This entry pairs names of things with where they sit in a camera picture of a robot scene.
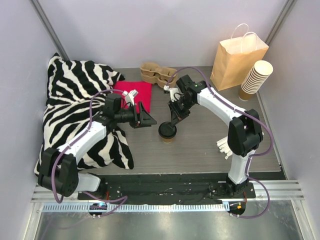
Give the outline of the black cup lid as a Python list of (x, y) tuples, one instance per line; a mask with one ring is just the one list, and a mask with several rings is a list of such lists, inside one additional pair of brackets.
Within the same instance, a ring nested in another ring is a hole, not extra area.
[(164, 135), (170, 135), (170, 134), (177, 134), (177, 127), (174, 129), (170, 129), (168, 126), (169, 121), (165, 121), (163, 123), (160, 124), (159, 128), (158, 128), (158, 134), (162, 133)]

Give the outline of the brown paper coffee cup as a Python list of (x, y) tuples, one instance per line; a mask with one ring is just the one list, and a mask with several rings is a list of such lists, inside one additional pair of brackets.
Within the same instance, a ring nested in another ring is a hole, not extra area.
[(174, 141), (176, 134), (175, 133), (173, 133), (173, 134), (159, 133), (159, 136), (164, 143), (169, 144)]

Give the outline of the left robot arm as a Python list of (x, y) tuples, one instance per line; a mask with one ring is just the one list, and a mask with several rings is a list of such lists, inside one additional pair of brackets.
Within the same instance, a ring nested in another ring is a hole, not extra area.
[(43, 152), (38, 184), (51, 190), (58, 203), (75, 192), (89, 192), (97, 200), (106, 195), (106, 181), (95, 174), (79, 173), (77, 166), (83, 156), (106, 138), (118, 123), (129, 123), (134, 129), (157, 124), (142, 102), (134, 103), (136, 95), (136, 90), (127, 93), (125, 100), (129, 106), (123, 108), (123, 98), (119, 94), (108, 94), (100, 113), (89, 116), (85, 129), (57, 149), (50, 147)]

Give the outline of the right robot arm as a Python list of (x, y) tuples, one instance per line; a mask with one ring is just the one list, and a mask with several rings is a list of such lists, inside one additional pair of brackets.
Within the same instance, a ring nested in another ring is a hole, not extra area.
[(171, 120), (163, 122), (158, 133), (164, 141), (171, 142), (177, 134), (176, 125), (190, 114), (194, 105), (205, 107), (219, 117), (228, 127), (227, 145), (232, 152), (231, 167), (226, 177), (225, 192), (236, 198), (248, 185), (247, 162), (263, 140), (259, 114), (254, 109), (238, 108), (217, 94), (205, 81), (194, 82), (188, 75), (177, 81), (177, 87), (164, 86), (170, 95), (168, 106)]

